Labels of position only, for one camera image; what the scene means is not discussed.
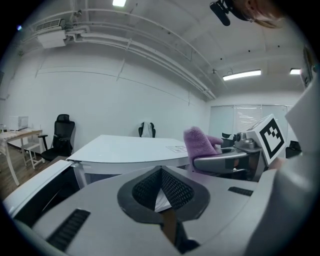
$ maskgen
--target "white appliance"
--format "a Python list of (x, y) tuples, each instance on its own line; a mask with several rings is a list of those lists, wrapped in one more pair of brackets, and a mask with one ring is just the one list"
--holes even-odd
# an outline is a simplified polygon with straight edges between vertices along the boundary
[(28, 127), (28, 117), (27, 116), (9, 116), (9, 130), (19, 131)]

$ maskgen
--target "white cloth on chair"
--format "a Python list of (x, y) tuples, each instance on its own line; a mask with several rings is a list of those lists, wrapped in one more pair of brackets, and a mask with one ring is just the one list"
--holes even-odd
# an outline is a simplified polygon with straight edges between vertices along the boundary
[(143, 122), (142, 138), (152, 138), (152, 127), (149, 122)]

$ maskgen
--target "wooden floor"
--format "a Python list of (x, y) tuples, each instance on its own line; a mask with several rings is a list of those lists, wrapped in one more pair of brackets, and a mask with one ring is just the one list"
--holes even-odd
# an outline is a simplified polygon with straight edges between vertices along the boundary
[[(11, 146), (8, 148), (13, 169), (18, 181), (20, 182), (20, 186), (50, 165), (50, 162), (48, 161), (45, 163), (41, 162), (35, 167), (34, 170), (30, 161), (27, 163), (27, 166), (25, 166), (21, 150)], [(7, 159), (4, 154), (0, 155), (0, 170), (0, 199), (4, 200), (8, 195), (18, 188), (14, 179), (12, 178)]]

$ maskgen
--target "frosted glass panel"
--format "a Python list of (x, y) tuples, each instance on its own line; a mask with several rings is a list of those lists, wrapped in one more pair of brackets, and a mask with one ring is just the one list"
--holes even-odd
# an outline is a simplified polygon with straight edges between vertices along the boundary
[(242, 133), (262, 118), (260, 105), (236, 105), (234, 133)]
[(213, 106), (211, 107), (209, 135), (222, 138), (222, 133), (233, 135), (234, 107)]
[[(286, 106), (272, 106), (272, 105), (262, 105), (262, 117), (266, 117), (273, 114), (276, 121), (278, 122), (283, 137), (287, 139), (288, 135), (288, 122), (286, 119), (287, 114), (287, 107)], [(283, 151), (279, 154), (279, 157), (284, 158), (286, 153), (286, 149), (283, 149)]]
[[(292, 109), (292, 106), (288, 106), (287, 111), (289, 112), (291, 109)], [(290, 141), (295, 141), (295, 142), (297, 142), (298, 139), (297, 139), (294, 131), (292, 130), (290, 124), (288, 123), (288, 136), (287, 136), (287, 142), (286, 142), (287, 147), (289, 147)]]

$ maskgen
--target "square ceiling light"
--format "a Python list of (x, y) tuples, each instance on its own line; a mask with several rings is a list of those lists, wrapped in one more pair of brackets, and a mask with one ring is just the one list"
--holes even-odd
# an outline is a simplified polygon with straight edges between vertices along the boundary
[(290, 75), (300, 75), (301, 68), (291, 68)]
[(124, 7), (126, 4), (126, 0), (113, 0), (112, 5), (118, 7)]
[(246, 71), (246, 72), (241, 72), (241, 73), (236, 73), (236, 74), (229, 74), (225, 75), (223, 77), (224, 81), (232, 80), (232, 79), (237, 79), (237, 78), (246, 78), (246, 77), (253, 77), (253, 76), (260, 76), (261, 75), (261, 70), (252, 70), (252, 71)]

